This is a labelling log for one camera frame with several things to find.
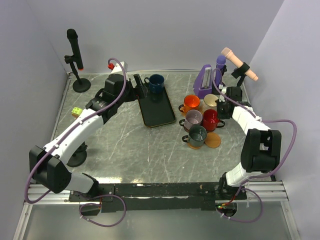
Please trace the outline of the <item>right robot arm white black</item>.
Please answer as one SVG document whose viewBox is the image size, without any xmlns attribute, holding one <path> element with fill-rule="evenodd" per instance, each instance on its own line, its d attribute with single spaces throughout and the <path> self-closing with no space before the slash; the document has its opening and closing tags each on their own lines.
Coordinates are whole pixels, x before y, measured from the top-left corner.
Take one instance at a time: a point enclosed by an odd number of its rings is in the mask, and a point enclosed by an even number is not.
<svg viewBox="0 0 320 240">
<path fill-rule="evenodd" d="M 220 197 L 230 199 L 236 193 L 235 187 L 253 179 L 269 177 L 276 170 L 280 165 L 282 134 L 265 125 L 250 103 L 228 96 L 226 87 L 218 92 L 223 99 L 217 101 L 219 118 L 233 119 L 245 133 L 240 162 L 223 175 L 225 182 L 218 187 Z"/>
</svg>

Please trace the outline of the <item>cream mug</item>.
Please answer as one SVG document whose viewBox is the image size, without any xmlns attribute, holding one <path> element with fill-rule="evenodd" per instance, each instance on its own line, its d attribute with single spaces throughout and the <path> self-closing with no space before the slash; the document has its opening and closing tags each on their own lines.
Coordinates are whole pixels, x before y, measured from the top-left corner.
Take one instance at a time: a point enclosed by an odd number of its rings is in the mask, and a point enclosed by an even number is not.
<svg viewBox="0 0 320 240">
<path fill-rule="evenodd" d="M 206 110 L 217 110 L 217 101 L 219 98 L 214 94 L 207 94 L 203 98 L 202 102 L 202 111 L 205 112 Z"/>
</svg>

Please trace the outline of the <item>blue mug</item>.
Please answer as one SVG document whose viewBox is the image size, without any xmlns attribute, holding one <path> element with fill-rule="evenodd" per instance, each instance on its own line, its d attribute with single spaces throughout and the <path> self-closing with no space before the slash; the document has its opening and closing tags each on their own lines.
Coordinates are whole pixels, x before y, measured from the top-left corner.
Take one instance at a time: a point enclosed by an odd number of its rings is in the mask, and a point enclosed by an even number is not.
<svg viewBox="0 0 320 240">
<path fill-rule="evenodd" d="M 165 78 L 160 74 L 153 74 L 144 78 L 144 83 L 148 85 L 149 90 L 153 94 L 160 94 L 164 90 Z"/>
</svg>

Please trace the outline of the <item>red mug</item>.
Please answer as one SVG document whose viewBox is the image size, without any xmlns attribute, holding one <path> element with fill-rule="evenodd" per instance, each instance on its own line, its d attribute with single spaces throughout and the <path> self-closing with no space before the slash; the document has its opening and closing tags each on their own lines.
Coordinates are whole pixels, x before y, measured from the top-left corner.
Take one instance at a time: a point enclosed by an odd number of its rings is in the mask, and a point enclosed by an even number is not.
<svg viewBox="0 0 320 240">
<path fill-rule="evenodd" d="M 207 132 L 213 132 L 216 128 L 223 128 L 226 124 L 218 118 L 218 112 L 214 109 L 206 110 L 202 116 L 202 126 Z"/>
</svg>

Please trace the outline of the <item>dark green mug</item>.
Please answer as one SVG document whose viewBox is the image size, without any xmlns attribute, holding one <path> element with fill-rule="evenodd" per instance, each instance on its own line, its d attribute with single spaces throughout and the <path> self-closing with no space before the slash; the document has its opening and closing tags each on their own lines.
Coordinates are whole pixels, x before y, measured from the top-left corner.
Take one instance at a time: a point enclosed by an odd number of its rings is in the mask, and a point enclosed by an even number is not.
<svg viewBox="0 0 320 240">
<path fill-rule="evenodd" d="M 207 135 L 207 130 L 203 126 L 194 125 L 189 129 L 188 135 L 183 136 L 181 139 L 190 146 L 199 148 L 204 144 Z"/>
</svg>

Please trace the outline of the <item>light wood coaster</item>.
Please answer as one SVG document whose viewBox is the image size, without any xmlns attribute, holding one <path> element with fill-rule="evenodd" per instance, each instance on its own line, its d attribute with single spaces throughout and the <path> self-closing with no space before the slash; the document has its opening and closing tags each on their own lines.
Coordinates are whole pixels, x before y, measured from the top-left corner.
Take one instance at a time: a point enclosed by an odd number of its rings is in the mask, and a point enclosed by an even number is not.
<svg viewBox="0 0 320 240">
<path fill-rule="evenodd" d="M 190 143 L 187 143 L 187 145 L 188 145 L 189 148 L 191 148 L 193 150 L 198 150 L 198 149 L 200 149 L 202 147 L 202 146 L 193 146 Z"/>
<path fill-rule="evenodd" d="M 207 133 L 207 137 L 204 141 L 205 145 L 210 148 L 218 148 L 221 145 L 221 138 L 218 134 L 214 132 Z"/>
</svg>

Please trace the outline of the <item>orange mug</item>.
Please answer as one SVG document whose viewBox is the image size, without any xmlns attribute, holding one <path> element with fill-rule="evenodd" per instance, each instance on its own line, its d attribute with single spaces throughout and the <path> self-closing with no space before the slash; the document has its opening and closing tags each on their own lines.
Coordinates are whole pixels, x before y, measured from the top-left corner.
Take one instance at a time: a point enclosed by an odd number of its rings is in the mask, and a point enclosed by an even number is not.
<svg viewBox="0 0 320 240">
<path fill-rule="evenodd" d="M 200 108 L 201 100 L 198 96 L 194 94 L 187 95 L 183 104 L 178 107 L 178 110 L 185 115 L 190 110 L 198 110 Z"/>
</svg>

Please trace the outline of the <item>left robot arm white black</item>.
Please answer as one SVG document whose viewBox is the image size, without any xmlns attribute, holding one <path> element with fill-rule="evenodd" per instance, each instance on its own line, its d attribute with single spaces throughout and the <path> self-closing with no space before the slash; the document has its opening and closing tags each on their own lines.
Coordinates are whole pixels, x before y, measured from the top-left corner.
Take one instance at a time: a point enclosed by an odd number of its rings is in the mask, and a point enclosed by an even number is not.
<svg viewBox="0 0 320 240">
<path fill-rule="evenodd" d="M 44 147 L 34 146 L 29 152 L 30 174 L 34 179 L 54 193 L 63 190 L 80 192 L 87 201 L 99 195 L 99 182 L 85 173 L 72 173 L 67 163 L 76 154 L 86 139 L 101 128 L 127 102 L 147 96 L 146 82 L 134 75 L 136 86 L 122 74 L 110 74 L 91 99 L 80 116 L 56 139 Z"/>
</svg>

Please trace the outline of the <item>lilac mug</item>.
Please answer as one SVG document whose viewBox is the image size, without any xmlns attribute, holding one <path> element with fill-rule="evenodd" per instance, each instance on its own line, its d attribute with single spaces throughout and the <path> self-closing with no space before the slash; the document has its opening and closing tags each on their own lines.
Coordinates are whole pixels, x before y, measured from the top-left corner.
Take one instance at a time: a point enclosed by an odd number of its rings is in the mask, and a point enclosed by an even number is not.
<svg viewBox="0 0 320 240">
<path fill-rule="evenodd" d="M 203 114 L 199 110 L 193 109 L 186 113 L 185 118 L 179 121 L 179 125 L 190 130 L 193 126 L 200 126 L 202 121 Z"/>
</svg>

